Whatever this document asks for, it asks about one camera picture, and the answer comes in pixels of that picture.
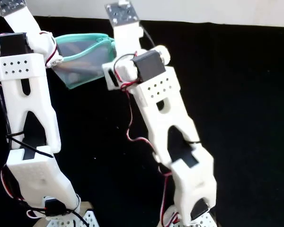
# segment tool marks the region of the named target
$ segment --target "black background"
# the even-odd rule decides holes
[[[108,20],[36,18],[55,36],[107,33]],[[284,28],[143,21],[171,53],[181,94],[214,156],[216,215],[223,227],[284,227]],[[0,33],[10,32],[0,18]],[[142,41],[149,47],[147,40]],[[68,90],[48,71],[62,150],[59,166],[100,226],[156,226],[163,178],[150,148],[130,143],[127,99],[104,79]],[[133,136],[147,131],[135,105]],[[0,167],[8,155],[0,112]],[[169,200],[173,187],[169,186]],[[2,225],[32,226],[0,183]]]

